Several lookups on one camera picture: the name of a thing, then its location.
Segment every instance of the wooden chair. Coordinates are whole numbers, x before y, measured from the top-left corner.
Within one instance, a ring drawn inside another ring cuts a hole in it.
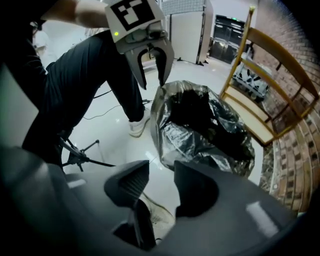
[[[251,132],[252,136],[263,147],[265,147],[272,141],[282,137],[285,133],[292,130],[313,109],[316,101],[319,99],[319,94],[304,69],[286,49],[284,49],[271,37],[255,28],[250,27],[254,10],[254,7],[250,7],[249,14],[244,26],[242,41],[238,49],[238,54],[231,68],[230,74],[225,81],[224,87],[220,93],[220,97],[234,108],[234,110],[244,121],[247,129]],[[247,40],[251,41],[251,44],[255,44],[261,47],[266,52],[275,57],[279,61],[277,70],[279,70],[280,66],[283,65],[288,70],[288,72],[293,75],[293,77],[299,83],[300,87],[292,98],[290,98],[290,96],[286,94],[286,92],[279,86],[279,84],[263,68],[249,59],[242,58],[242,53],[244,51]],[[261,79],[263,79],[286,102],[284,108],[275,116],[272,117],[269,113],[266,112],[262,105],[257,104],[250,97],[246,96],[243,91],[232,85],[233,75],[240,62],[243,62],[251,71],[256,73]],[[303,111],[299,110],[297,108],[297,105],[294,104],[295,99],[302,90],[304,92],[305,90],[307,90],[307,92],[314,98]],[[280,116],[285,115],[285,112],[290,110],[292,110],[293,112],[293,120],[291,120],[289,123],[282,124],[282,126],[284,127],[281,127],[280,129],[277,126],[279,122],[276,122],[276,120]]]

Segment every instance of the black trash bag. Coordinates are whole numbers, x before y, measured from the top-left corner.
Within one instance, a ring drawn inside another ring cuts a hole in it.
[[[175,81],[159,87],[151,108],[151,136],[161,163],[202,163],[248,177],[251,136],[238,114],[207,86]]]

